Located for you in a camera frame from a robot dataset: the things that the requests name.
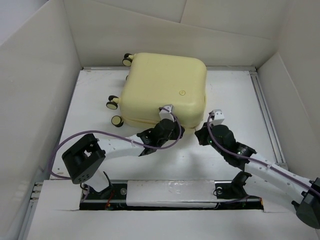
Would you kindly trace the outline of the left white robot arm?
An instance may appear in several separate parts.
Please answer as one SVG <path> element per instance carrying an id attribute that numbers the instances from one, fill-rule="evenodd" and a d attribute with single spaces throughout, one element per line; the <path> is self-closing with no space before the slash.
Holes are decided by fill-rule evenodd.
<path id="1" fill-rule="evenodd" d="M 163 149 L 168 141 L 178 141 L 185 129 L 177 121 L 163 119 L 153 128 L 126 139 L 98 140 L 94 134 L 81 137 L 62 154 L 62 160 L 75 185 L 85 184 L 100 198 L 107 198 L 112 183 L 107 174 L 99 170 L 103 161 L 122 157 L 142 157 Z"/>

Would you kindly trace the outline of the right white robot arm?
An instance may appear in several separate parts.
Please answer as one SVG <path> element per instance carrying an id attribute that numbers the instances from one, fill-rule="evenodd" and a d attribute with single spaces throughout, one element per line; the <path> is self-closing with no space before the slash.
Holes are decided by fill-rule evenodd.
<path id="1" fill-rule="evenodd" d="M 204 123 L 195 132 L 201 146 L 213 147 L 232 167 L 240 169 L 225 196 L 244 198 L 257 196 L 295 213 L 304 224 L 320 228 L 320 179 L 296 175 L 263 158 L 257 151 L 236 141 L 225 125 Z"/>

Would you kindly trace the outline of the yellow hard-shell suitcase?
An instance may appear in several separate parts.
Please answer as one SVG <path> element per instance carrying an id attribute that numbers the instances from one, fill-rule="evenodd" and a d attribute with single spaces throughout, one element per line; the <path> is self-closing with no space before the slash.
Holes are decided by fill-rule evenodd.
<path id="1" fill-rule="evenodd" d="M 206 108 L 207 67 L 193 57 L 140 52 L 126 53 L 129 67 L 120 96 L 110 95 L 106 107 L 120 110 L 122 121 L 132 127 L 157 124 L 160 108 L 173 106 L 185 129 L 197 127 Z"/>

